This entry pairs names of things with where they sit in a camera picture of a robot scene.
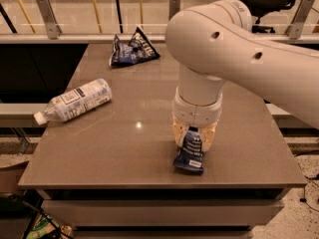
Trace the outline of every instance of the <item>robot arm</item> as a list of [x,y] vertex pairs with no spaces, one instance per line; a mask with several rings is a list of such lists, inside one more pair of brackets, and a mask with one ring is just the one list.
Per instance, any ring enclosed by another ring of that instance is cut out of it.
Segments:
[[250,29],[249,10],[238,0],[192,7],[169,21],[166,45],[181,63],[172,103],[178,145],[189,126],[201,129],[202,139],[213,137],[225,80],[319,128],[319,53],[258,40]]

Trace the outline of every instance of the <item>plastic bottle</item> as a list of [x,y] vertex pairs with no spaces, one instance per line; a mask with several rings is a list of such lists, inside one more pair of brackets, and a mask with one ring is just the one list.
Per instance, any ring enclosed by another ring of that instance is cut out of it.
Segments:
[[97,79],[74,90],[52,98],[42,112],[34,114],[38,124],[49,120],[67,121],[91,110],[112,98],[104,79]]

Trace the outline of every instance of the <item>gray table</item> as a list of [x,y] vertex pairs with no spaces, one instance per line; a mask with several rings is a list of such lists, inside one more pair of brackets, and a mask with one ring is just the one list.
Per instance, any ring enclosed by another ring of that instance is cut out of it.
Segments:
[[[111,69],[112,45],[89,45],[69,88],[104,78],[113,99],[50,122],[19,186],[38,190],[50,214],[78,228],[266,224],[306,180],[263,100],[227,83],[204,174],[177,169],[170,104],[178,63],[156,47],[158,60]],[[247,238],[227,233],[216,238]]]

